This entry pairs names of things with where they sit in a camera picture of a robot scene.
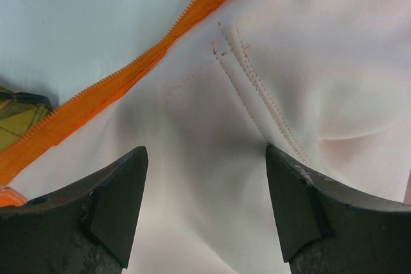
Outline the orange jacket pink lining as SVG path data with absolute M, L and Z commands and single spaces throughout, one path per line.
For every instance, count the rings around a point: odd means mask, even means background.
M 410 0 L 1 0 L 1 84 L 55 106 L 1 152 L 27 199 L 146 146 L 129 273 L 288 273 L 268 144 L 407 191 Z

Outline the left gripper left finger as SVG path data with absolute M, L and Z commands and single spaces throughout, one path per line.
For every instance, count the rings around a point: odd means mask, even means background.
M 147 169 L 147 150 L 139 146 L 57 191 L 1 207 L 1 273 L 121 273 Z

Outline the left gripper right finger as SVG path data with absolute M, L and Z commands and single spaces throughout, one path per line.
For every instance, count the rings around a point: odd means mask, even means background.
M 348 187 L 266 148 L 281 253 L 292 273 L 410 273 L 410 206 Z

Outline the yellow black plaid shirt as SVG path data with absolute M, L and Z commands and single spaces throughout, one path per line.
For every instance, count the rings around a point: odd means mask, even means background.
M 1 78 L 1 151 L 53 111 L 47 96 L 27 92 Z

